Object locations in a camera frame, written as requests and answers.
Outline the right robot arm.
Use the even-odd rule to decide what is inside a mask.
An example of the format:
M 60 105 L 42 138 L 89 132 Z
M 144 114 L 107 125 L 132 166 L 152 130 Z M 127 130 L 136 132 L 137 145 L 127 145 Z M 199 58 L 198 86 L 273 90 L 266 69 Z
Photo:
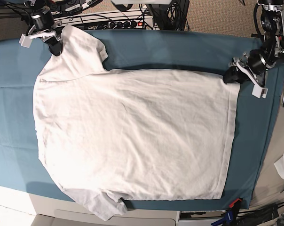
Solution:
M 24 3 L 31 13 L 29 14 L 29 27 L 26 33 L 20 37 L 19 44 L 22 47 L 29 48 L 33 39 L 40 39 L 48 45 L 50 53 L 59 56 L 62 53 L 63 45 L 59 27 L 61 21 L 55 21 L 50 7 L 45 0 L 29 0 Z

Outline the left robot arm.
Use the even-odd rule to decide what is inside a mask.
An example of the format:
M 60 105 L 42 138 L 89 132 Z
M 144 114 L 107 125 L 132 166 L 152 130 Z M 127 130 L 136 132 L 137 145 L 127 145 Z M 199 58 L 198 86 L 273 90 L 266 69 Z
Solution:
M 223 76 L 224 83 L 253 83 L 252 95 L 265 98 L 267 71 L 284 64 L 284 1 L 258 0 L 253 11 L 256 33 L 262 46 L 242 57 L 233 58 Z

